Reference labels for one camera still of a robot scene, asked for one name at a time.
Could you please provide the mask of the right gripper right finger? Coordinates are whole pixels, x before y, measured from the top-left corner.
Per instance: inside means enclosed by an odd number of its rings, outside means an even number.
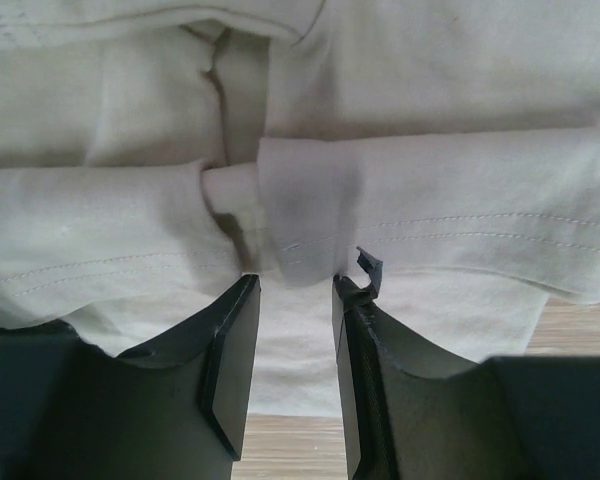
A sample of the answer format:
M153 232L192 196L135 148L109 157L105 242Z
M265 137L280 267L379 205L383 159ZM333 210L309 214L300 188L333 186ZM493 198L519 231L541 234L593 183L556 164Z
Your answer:
M333 280L333 331L352 479L600 479L600 356L496 356L475 363Z

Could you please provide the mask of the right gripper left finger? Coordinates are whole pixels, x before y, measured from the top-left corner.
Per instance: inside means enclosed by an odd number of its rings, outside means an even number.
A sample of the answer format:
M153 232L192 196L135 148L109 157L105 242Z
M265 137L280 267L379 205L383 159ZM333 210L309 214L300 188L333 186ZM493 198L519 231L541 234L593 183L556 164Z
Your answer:
M242 454L260 280L110 356L66 322L0 328L0 479L228 479Z

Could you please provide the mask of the beige t shirt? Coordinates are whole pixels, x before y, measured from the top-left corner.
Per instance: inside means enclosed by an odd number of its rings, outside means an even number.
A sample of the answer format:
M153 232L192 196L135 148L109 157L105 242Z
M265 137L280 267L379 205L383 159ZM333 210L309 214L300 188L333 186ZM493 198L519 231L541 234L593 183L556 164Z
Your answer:
M479 361L600 301L600 1L0 1L0 326L116 355L259 275L249 409L335 417L331 280Z

